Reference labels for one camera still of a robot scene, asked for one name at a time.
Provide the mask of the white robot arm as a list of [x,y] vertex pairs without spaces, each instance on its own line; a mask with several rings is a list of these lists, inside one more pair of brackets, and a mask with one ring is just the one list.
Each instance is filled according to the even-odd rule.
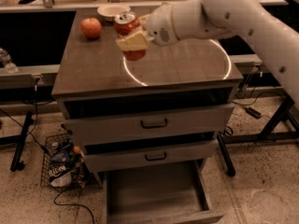
[[257,0],[188,0],[164,3],[136,30],[116,40],[123,51],[169,46],[187,38],[240,36],[299,105],[299,34]]

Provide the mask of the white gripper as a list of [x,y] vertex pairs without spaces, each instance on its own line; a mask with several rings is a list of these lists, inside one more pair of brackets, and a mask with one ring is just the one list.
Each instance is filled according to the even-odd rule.
[[139,17],[142,28],[136,28],[128,35],[118,33],[117,46],[122,51],[137,51],[147,49],[150,42],[158,46],[170,46],[178,42],[172,22],[171,4],[163,3],[150,14]]

